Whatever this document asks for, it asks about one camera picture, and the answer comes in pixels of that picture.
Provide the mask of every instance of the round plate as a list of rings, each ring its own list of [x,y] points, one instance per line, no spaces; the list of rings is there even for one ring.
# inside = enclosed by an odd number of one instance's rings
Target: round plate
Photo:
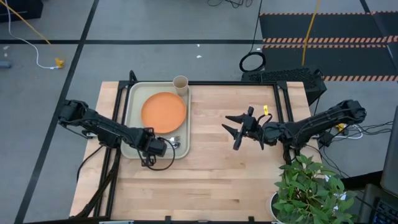
[[[146,128],[165,134],[176,130],[185,120],[187,108],[181,97],[173,93],[156,93],[145,101],[141,120]]]

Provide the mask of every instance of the green plant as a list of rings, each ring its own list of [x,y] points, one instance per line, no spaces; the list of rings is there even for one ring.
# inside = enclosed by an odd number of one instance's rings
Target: green plant
[[[352,215],[344,213],[354,203],[354,192],[348,191],[348,200],[341,200],[344,184],[330,169],[312,157],[297,156],[292,165],[283,165],[278,200],[272,206],[278,210],[277,218],[284,223],[341,223],[351,221]],[[330,176],[326,181],[324,175]]]

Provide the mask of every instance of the butcher block table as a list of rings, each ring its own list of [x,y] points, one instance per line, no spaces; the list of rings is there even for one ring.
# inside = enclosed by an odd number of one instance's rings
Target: butcher block table
[[[112,117],[117,87],[118,82],[102,83],[96,105],[99,114]],[[294,120],[309,117],[303,84],[288,83],[288,88]],[[172,220],[247,221],[253,216],[256,221],[271,221],[269,199],[277,190],[274,182],[280,181],[282,171],[278,167],[285,164],[282,144],[265,145],[262,151],[258,142],[244,138],[235,151],[233,137],[221,124],[240,129],[225,116],[246,113],[252,106],[258,117],[264,105],[274,115],[272,121],[278,121],[272,86],[195,85],[190,90],[189,153],[165,171],[149,170],[141,167],[139,160],[122,156],[111,219],[164,220],[170,215]],[[279,95],[287,121],[281,90]],[[317,148],[314,140],[308,144]],[[98,141],[89,140],[85,158],[97,148]],[[97,190],[104,152],[102,149],[83,166],[70,215],[80,212]],[[301,153],[321,162],[319,153],[310,147]],[[155,167],[165,167],[169,162],[158,159]],[[103,195],[100,215],[105,213],[107,198],[108,191]]]

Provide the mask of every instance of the tray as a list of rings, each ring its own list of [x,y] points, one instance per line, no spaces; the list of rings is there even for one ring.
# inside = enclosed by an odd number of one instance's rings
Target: tray
[[[141,108],[145,101],[152,95],[160,92],[171,92],[177,94],[172,82],[139,82],[132,86],[129,94],[129,101],[127,103],[126,122],[127,127],[143,128],[144,125],[141,121]],[[185,96],[181,96],[182,100],[187,107],[187,118],[179,128],[171,133],[156,134],[157,137],[171,138],[180,136],[181,146],[175,150],[175,158],[181,159],[187,155],[190,148],[190,133],[191,133],[191,92]],[[137,149],[133,149],[126,143],[122,142],[121,152],[128,159],[139,159]],[[157,157],[157,159],[171,159],[173,158],[173,150],[167,148],[164,157]]]

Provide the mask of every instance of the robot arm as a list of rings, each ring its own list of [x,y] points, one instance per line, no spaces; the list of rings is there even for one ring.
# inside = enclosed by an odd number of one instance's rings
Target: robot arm
[[[313,135],[320,134],[340,123],[348,125],[362,123],[366,116],[365,109],[358,101],[353,100],[342,101],[325,112],[301,121],[265,122],[262,126],[258,124],[256,118],[252,117],[253,111],[254,108],[250,106],[247,114],[226,116],[231,121],[243,124],[240,131],[222,124],[234,137],[233,149],[235,150],[239,149],[243,137],[259,141],[261,149],[264,149],[264,144],[276,145],[278,140],[294,148],[301,148]]]
[[[160,157],[164,156],[167,148],[163,140],[155,138],[152,128],[129,128],[99,115],[82,101],[65,100],[58,116],[58,123],[65,128],[81,126],[96,134],[101,145],[111,148],[120,146],[120,140],[123,140],[149,156]]]

